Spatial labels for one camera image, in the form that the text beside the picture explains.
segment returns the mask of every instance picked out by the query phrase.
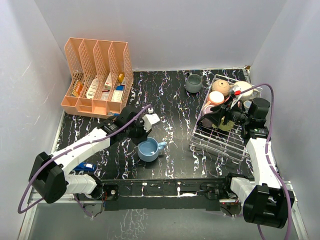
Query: dish rack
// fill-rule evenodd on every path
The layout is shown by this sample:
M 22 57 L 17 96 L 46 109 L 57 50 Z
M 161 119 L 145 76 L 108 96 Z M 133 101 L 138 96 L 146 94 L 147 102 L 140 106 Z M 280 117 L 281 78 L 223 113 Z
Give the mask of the dish rack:
M 126 106 L 134 82 L 134 75 L 127 42 L 69 38 L 64 47 L 71 73 L 71 85 L 61 106 L 68 114 L 107 119 L 119 114 Z M 112 101 L 118 86 L 118 76 L 124 74 L 125 87 L 121 101 Z M 102 99 L 102 89 L 111 77 L 112 87 L 107 99 Z M 86 98 L 94 79 L 98 79 L 97 90 L 92 99 Z M 77 82 L 83 85 L 78 97 L 72 95 Z
M 216 80 L 226 80 L 230 85 L 238 82 L 239 80 L 216 74 L 213 78 L 212 84 Z M 210 89 L 206 95 L 202 108 L 207 102 L 207 98 L 210 93 Z M 262 88 L 257 87 L 258 97 L 261 96 Z M 245 142 L 241 137 L 242 127 L 234 124 L 233 128 L 229 131 L 222 131 L 218 128 L 208 128 L 195 124 L 195 127 L 191 134 L 191 147 L 195 150 L 205 150 L 208 153 L 216 153 L 218 155 L 225 156 L 232 160 L 235 164 L 240 164 L 244 159 L 249 157 Z

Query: black marble table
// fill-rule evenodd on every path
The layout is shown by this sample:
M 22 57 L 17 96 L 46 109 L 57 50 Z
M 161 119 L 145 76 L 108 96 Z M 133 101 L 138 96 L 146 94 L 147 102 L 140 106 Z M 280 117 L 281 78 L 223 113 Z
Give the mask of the black marble table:
M 187 73 L 203 78 L 203 88 L 190 94 L 184 85 Z M 242 69 L 214 69 L 192 71 L 135 72 L 134 83 L 127 104 L 142 109 L 152 104 L 160 117 L 150 137 L 166 141 L 164 154 L 154 162 L 139 159 L 137 146 L 129 138 L 108 149 L 101 150 L 86 162 L 97 165 L 95 175 L 102 179 L 165 179 L 216 178 L 228 173 L 252 176 L 250 159 L 235 164 L 221 155 L 194 151 L 190 147 L 191 133 L 216 74 L 245 81 Z M 63 149 L 92 131 L 103 119 L 65 114 L 56 149 Z

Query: tabletop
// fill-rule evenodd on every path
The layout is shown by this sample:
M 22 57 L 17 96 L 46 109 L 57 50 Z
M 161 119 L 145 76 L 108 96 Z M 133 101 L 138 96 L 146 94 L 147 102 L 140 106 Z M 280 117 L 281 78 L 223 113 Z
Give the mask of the tabletop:
M 186 91 L 184 86 L 188 73 L 202 77 L 203 88 L 200 92 L 191 94 Z M 246 81 L 243 69 L 134 72 L 127 105 L 142 109 L 152 104 L 161 122 L 152 129 L 149 137 L 167 142 L 167 147 L 155 161 L 144 162 L 138 157 L 138 147 L 129 138 L 123 139 L 86 160 L 97 165 L 94 174 L 102 180 L 217 178 L 228 173 L 253 176 L 249 157 L 241 164 L 235 164 L 225 156 L 195 151 L 190 146 L 192 130 L 216 74 Z M 84 137 L 102 121 L 65 113 L 56 150 Z

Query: storage bin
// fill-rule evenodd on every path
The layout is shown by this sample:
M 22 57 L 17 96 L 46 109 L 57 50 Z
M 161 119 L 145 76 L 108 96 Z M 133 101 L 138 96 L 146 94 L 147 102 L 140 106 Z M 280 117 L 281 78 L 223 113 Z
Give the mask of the storage bin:
M 68 114 L 96 118 L 108 118 L 119 114 L 126 106 L 134 82 L 134 75 L 127 42 L 70 38 L 65 47 L 66 59 L 71 73 L 70 87 L 61 106 Z M 125 87 L 121 101 L 112 101 L 119 85 L 118 76 L 124 74 Z M 110 75 L 112 87 L 107 99 L 101 99 L 105 82 Z M 92 99 L 87 92 L 93 80 L 98 80 Z M 83 85 L 79 96 L 73 95 L 77 82 Z

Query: blue mug handle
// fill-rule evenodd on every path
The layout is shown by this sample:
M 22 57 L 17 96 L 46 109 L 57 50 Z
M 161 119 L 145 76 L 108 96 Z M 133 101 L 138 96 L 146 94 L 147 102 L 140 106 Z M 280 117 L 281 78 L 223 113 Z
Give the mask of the blue mug handle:
M 159 151 L 162 151 L 163 149 L 165 149 L 166 146 L 167 146 L 167 143 L 165 141 L 159 142 L 158 143 Z

